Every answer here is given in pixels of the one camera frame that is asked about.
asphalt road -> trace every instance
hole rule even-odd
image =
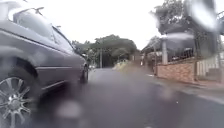
[[[144,74],[121,73],[112,69],[93,70],[90,72],[87,85],[63,87],[45,96],[37,121],[34,121],[38,123],[32,123],[32,126],[42,128],[224,127],[224,105],[155,83],[153,78]],[[66,110],[69,111],[67,114],[55,114],[58,111],[66,113]]]

car wheel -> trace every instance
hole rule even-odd
[[[23,68],[0,68],[0,127],[17,128],[30,120],[40,89],[33,75]]]
[[[88,68],[84,67],[84,70],[82,71],[82,76],[80,78],[80,83],[86,84],[88,82],[88,76],[89,76]]]

brick wall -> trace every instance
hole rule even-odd
[[[193,63],[158,65],[157,68],[158,77],[194,83]]]

pole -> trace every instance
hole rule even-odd
[[[100,49],[100,68],[103,67],[103,57],[102,57],[102,48]]]

car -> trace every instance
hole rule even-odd
[[[23,124],[50,88],[88,81],[85,58],[39,9],[26,1],[0,1],[1,128]]]

